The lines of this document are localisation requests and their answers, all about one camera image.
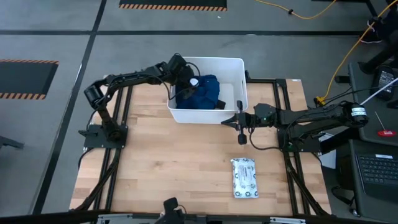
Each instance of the concrete floor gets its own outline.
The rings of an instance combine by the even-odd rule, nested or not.
[[[31,212],[89,39],[89,35],[1,35],[1,31],[92,30],[100,2],[2,0],[0,58],[59,60],[60,66],[44,101],[0,100],[0,135],[25,142],[22,151],[0,150],[0,216]],[[304,16],[328,5],[311,0],[278,3]],[[385,7],[382,1],[374,5],[378,11]],[[99,30],[363,30],[370,17],[366,5],[360,3],[338,2],[319,19],[303,21],[249,0],[228,0],[227,12],[127,10],[118,8],[118,0],[107,0]],[[92,81],[168,60],[175,52],[239,57],[252,77],[302,79],[307,103],[312,106],[312,98],[324,94],[335,68],[356,40],[353,36],[97,35],[43,212],[68,210],[84,141],[77,131],[85,127],[91,113],[82,91]],[[360,45],[349,61],[368,60],[382,47]],[[340,74],[346,72],[344,66]],[[330,96],[347,88],[335,83]],[[336,185],[333,172],[325,174],[331,189]],[[345,204],[331,195],[330,203],[335,215],[353,218]]]

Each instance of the white cable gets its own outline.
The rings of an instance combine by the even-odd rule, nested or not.
[[[377,94],[379,94],[381,91],[383,91],[385,88],[391,86],[394,82],[396,82],[398,80],[398,78],[394,79],[392,82],[388,83],[385,87],[381,88],[379,91],[373,93],[371,96],[369,96],[366,100],[364,100],[361,105],[364,105],[366,102],[368,102],[371,98],[373,98],[374,96],[376,96]]]

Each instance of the metal bracket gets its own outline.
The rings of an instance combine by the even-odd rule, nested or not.
[[[287,83],[286,83],[286,79],[284,78],[277,78],[275,79],[276,84],[278,84],[279,86],[281,86],[282,88],[287,88]]]
[[[305,220],[298,218],[279,218],[271,217],[270,223],[280,223],[280,224],[305,224]]]
[[[207,223],[207,216],[206,215],[197,215],[196,223],[206,224]]]
[[[120,125],[121,138],[118,141],[108,141],[106,139],[105,133],[102,130],[102,125],[92,124],[88,126],[88,131],[84,132],[85,147],[87,148],[110,148],[110,149],[122,149],[126,145],[127,131],[129,127],[126,125]]]
[[[115,221],[115,220],[125,220],[132,219],[132,214],[107,214],[107,215],[98,215],[98,221],[100,223],[105,223],[105,221]]]
[[[278,144],[280,146],[284,145],[284,140],[289,141],[289,134],[287,133],[285,139],[285,130],[278,129],[277,130],[277,137],[278,137]],[[292,144],[289,142],[285,143],[285,147],[282,149],[286,152],[319,152],[320,149],[320,142],[318,138],[311,138],[308,137],[303,141],[293,141]]]

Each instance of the laptop keyboard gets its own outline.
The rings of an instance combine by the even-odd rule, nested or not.
[[[398,160],[358,155],[363,182],[398,185]]]

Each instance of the cable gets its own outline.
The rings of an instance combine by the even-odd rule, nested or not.
[[[255,148],[255,149],[257,149],[257,150],[261,150],[261,151],[268,150],[268,149],[278,149],[278,150],[280,149],[280,148],[277,147],[277,146],[271,146],[271,147],[265,147],[265,148],[260,148],[260,147],[255,146],[254,143],[253,143],[253,141],[252,141],[252,139],[251,139],[251,135],[253,134],[254,129],[255,129],[255,127],[248,128],[248,131],[249,131],[249,141],[250,141],[250,144],[253,146],[253,148]]]
[[[200,75],[200,70],[199,70],[199,68],[197,67],[197,65],[195,65],[195,64],[192,63],[192,62],[187,62],[187,64],[193,65],[193,66],[198,70],[199,77],[201,77],[201,75]]]
[[[378,16],[377,18],[380,18],[391,6],[393,6],[395,3],[397,3],[398,0],[394,0],[390,5],[388,5]],[[323,104],[324,100],[326,97],[328,97],[329,92],[330,92],[330,88],[331,88],[331,84],[333,83],[333,80],[335,79],[338,71],[340,70],[341,66],[343,66],[343,64],[345,63],[345,61],[347,60],[348,56],[351,54],[351,52],[356,48],[356,46],[358,46],[358,44],[361,42],[361,40],[364,38],[364,36],[369,32],[370,29],[373,28],[375,22],[372,22],[372,24],[369,25],[369,27],[365,30],[365,32],[363,33],[363,35],[361,36],[361,38],[359,38],[359,40],[354,44],[354,46],[349,50],[349,52],[345,55],[343,61],[339,64],[339,66],[337,67],[335,73],[333,74],[333,76],[331,77],[331,80],[329,82],[329,86],[328,86],[328,90],[326,91],[325,96],[323,97],[319,97],[317,96],[316,99],[318,100],[319,104]]]
[[[355,90],[355,91],[351,91],[351,92],[349,92],[349,93],[345,93],[345,94],[343,94],[343,95],[340,95],[339,97],[334,97],[334,98],[332,98],[329,102],[327,102],[324,106],[326,106],[326,105],[328,105],[329,103],[331,103],[332,101],[334,101],[334,100],[337,100],[338,98],[341,98],[341,97],[343,97],[343,96],[346,96],[346,95],[349,95],[349,94],[353,94],[353,93],[357,93],[357,92],[361,92],[361,91],[366,91],[366,90],[372,90],[372,89],[376,89],[376,88],[380,88],[380,87],[371,87],[371,88],[365,88],[365,89],[362,89],[362,90]]]
[[[321,159],[319,158],[319,156],[317,156],[317,155],[315,154],[315,152],[311,152],[311,154],[313,154],[313,156],[314,156],[315,158],[318,159],[318,161],[320,162],[321,166],[323,166],[323,165],[322,165],[322,161],[321,161]]]
[[[285,8],[285,7],[283,7],[283,6],[280,6],[280,5],[274,4],[274,3],[270,3],[270,2],[265,2],[265,1],[260,1],[260,0],[255,0],[255,1],[260,2],[260,3],[263,3],[263,4],[267,4],[267,5],[270,5],[270,6],[278,7],[278,8],[280,8],[280,9],[283,9],[283,10],[287,11],[289,14],[293,14],[293,15],[297,16],[297,17],[300,18],[300,19],[314,19],[314,18],[316,18],[316,17],[322,15],[324,12],[326,12],[326,11],[330,8],[330,6],[332,6],[335,2],[337,2],[337,0],[334,0],[332,3],[330,3],[330,4],[328,5],[328,7],[326,7],[324,10],[322,10],[321,12],[319,12],[318,14],[316,14],[315,16],[312,16],[312,17],[303,17],[303,16],[300,16],[300,15],[297,15],[296,13],[294,13],[294,12],[293,12],[293,9],[287,9],[287,8]]]
[[[331,111],[331,110],[334,110],[337,106],[339,106],[339,105],[341,105],[342,103],[345,103],[345,102],[346,102],[346,101],[340,102],[339,104],[335,105],[332,109],[330,109],[330,110],[328,110],[328,111],[316,112],[316,113],[311,113],[311,114],[327,113],[327,112],[329,112],[329,111]],[[286,130],[285,130],[285,134],[284,134],[284,144],[283,144],[283,146],[281,147],[281,149],[283,149],[283,148],[285,147],[285,145],[286,145],[286,137],[287,137],[287,133],[288,133],[289,129],[292,127],[292,125],[293,125],[298,119],[300,119],[300,118],[302,118],[302,117],[304,117],[304,116],[306,116],[306,115],[308,115],[308,112],[305,113],[305,114],[303,114],[303,115],[301,115],[301,116],[299,116],[299,117],[297,117],[297,118],[295,118],[295,119],[287,126],[287,128],[286,128]]]
[[[90,205],[93,203],[94,198],[100,193],[101,189],[103,189],[106,181],[109,177],[114,173],[116,169],[116,164],[119,164],[120,161],[120,150],[116,150],[115,155],[113,157],[112,163],[109,165],[108,169],[104,173],[104,176],[99,179],[98,183],[95,185],[94,189],[90,192],[87,198],[78,206],[75,210],[88,210]]]
[[[168,88],[166,82],[164,82],[161,78],[159,78],[159,77],[157,77],[157,76],[155,76],[155,75],[150,75],[150,74],[145,74],[145,75],[148,75],[148,76],[150,76],[150,77],[157,78],[158,80],[160,80],[160,81],[163,83],[164,87],[166,87],[166,90],[167,90],[167,98],[168,98],[169,100],[174,99],[176,96],[178,96],[179,94],[183,93],[185,90],[189,90],[189,89],[193,89],[193,88],[194,88],[194,87],[192,86],[192,87],[188,87],[188,88],[185,88],[185,89],[183,89],[183,90],[180,90],[178,93],[174,94],[174,96],[170,98],[170,90],[169,90],[169,88]]]
[[[374,96],[376,96],[377,94],[379,94],[381,91],[383,91],[384,89],[386,89],[387,87],[391,86],[394,82],[396,82],[398,80],[398,78],[394,79],[393,81],[391,81],[390,83],[388,83],[387,85],[385,85],[383,88],[381,88],[380,90],[378,90],[377,92],[373,93],[371,96],[369,96],[366,100],[364,100],[360,105],[364,105],[366,102],[368,102],[369,100],[371,100]]]
[[[83,159],[83,157],[89,153],[93,148],[87,148],[87,150],[80,156],[79,158],[79,163],[77,164],[77,169],[80,169],[80,164],[81,164],[81,160]]]
[[[185,219],[187,218],[187,209],[183,206],[183,205],[179,205],[180,207],[182,207],[184,209],[184,219],[182,220],[183,222],[185,221]]]
[[[334,96],[334,97],[331,97],[331,98],[327,98],[327,99],[325,99],[325,100],[333,100],[334,98],[338,98],[338,97],[340,97],[340,95],[343,95],[343,94],[345,94],[345,93],[347,93],[349,90],[351,90],[353,87],[351,86],[351,87],[349,87],[346,91],[344,91],[344,92],[342,92],[342,93],[340,93],[340,94],[338,94],[338,95],[336,95],[336,96]]]
[[[93,116],[94,116],[95,112],[97,112],[97,110],[94,110],[94,111],[91,113],[91,115],[90,115],[90,118],[89,118],[89,120],[88,120],[88,122],[87,122],[87,125],[86,125],[86,131],[88,131],[88,126],[90,125],[91,120],[93,120]]]

